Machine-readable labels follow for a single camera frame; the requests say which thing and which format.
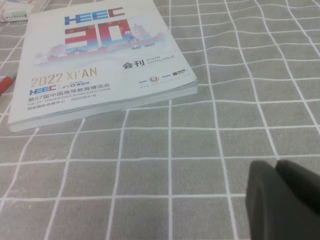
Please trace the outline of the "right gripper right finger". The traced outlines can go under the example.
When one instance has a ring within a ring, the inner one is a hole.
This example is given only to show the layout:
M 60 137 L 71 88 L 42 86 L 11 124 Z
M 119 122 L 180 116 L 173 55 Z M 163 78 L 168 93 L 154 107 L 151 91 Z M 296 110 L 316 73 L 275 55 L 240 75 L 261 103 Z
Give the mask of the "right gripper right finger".
M 293 194 L 320 215 L 320 176 L 290 160 L 279 160 L 275 170 Z

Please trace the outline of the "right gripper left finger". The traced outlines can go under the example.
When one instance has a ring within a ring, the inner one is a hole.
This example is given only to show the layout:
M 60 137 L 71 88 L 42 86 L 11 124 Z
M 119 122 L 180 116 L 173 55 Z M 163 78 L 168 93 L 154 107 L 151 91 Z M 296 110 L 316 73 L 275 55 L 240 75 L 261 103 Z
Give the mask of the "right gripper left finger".
M 302 203 L 271 166 L 250 164 L 245 197 L 253 240 L 318 240 L 320 216 Z

